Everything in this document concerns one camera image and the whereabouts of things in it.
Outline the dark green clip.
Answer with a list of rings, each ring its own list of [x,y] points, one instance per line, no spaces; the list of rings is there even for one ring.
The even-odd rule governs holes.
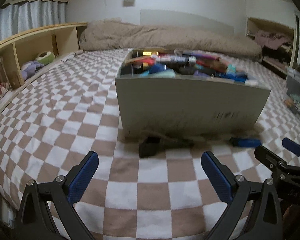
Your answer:
[[[171,138],[171,139],[164,139],[162,142],[163,148],[170,149],[170,148],[193,148],[194,142],[189,139],[183,138]]]

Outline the light blue curtain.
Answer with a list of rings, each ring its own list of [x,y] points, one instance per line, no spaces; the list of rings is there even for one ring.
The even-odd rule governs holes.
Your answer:
[[[66,22],[66,3],[33,1],[0,9],[0,41],[26,30]]]

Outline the wooden bedside shelf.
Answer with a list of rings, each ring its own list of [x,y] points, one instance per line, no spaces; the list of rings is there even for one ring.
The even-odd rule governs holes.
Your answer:
[[[47,25],[23,31],[0,41],[0,58],[3,58],[12,89],[0,100],[0,113],[27,85],[61,62],[77,55],[79,38],[86,27],[86,23]],[[44,51],[53,52],[54,61],[24,81],[21,75],[22,65],[36,60],[37,55]]]

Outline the white cardboard shoe box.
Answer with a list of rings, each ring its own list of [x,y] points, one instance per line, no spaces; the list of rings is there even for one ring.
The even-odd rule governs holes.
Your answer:
[[[247,82],[224,78],[133,74],[133,49],[115,77],[123,132],[127,137],[169,134],[181,137],[253,129],[270,88],[248,75]]]

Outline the shiny blue lighter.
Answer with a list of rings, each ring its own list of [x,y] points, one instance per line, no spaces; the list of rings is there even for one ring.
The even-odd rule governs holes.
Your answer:
[[[230,144],[235,147],[242,148],[256,148],[257,146],[262,145],[262,142],[259,139],[254,138],[230,138]]]

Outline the anime print white lighter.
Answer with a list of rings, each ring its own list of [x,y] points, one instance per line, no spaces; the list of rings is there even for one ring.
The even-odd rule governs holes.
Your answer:
[[[163,56],[163,57],[156,57],[155,62],[156,63],[177,63],[177,64],[196,64],[196,57],[194,56]]]

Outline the black small box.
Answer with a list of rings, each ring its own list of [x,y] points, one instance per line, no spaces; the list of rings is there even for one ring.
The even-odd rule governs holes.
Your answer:
[[[139,144],[139,157],[148,158],[155,156],[160,150],[160,141],[160,137],[148,136],[142,143]]]

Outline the beige quilted duvet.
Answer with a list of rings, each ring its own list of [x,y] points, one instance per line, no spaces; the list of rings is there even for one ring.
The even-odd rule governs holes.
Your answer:
[[[199,27],[137,25],[119,19],[91,21],[80,36],[86,51],[123,48],[203,50],[260,60],[262,48],[245,36],[219,34]]]

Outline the checkered bed sheet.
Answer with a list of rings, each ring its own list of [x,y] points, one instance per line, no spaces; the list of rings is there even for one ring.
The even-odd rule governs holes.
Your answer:
[[[125,138],[115,76],[128,50],[86,52],[53,67],[0,114],[0,194],[15,208],[31,179],[65,175],[89,151],[100,164],[74,205],[96,239],[201,239],[226,204],[202,170],[210,150],[234,174],[263,181],[270,171],[229,135],[197,137],[191,149],[138,156]]]

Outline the green avocado plush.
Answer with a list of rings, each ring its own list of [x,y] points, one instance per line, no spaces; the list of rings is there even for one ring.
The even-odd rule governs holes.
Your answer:
[[[51,51],[44,51],[38,54],[36,57],[36,61],[38,61],[40,64],[43,64],[44,66],[52,63],[54,59],[55,59],[55,55]]]

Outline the purple plush toy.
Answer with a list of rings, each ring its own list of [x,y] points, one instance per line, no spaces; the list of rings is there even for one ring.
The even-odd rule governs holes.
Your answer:
[[[42,67],[44,67],[44,65],[38,61],[29,61],[23,64],[21,67],[21,75],[23,80],[25,81],[29,77],[32,77],[36,73],[36,71],[38,71]]]

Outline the clear plastic storage bin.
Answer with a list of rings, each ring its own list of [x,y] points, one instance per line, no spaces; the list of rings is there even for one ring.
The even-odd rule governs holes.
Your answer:
[[[293,68],[287,68],[286,86],[284,103],[300,119],[300,72]]]

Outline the pink clothes pile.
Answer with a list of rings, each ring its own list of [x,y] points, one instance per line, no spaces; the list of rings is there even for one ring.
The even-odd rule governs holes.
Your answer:
[[[277,50],[285,43],[292,43],[292,39],[283,33],[259,30],[255,34],[255,42],[261,47]]]

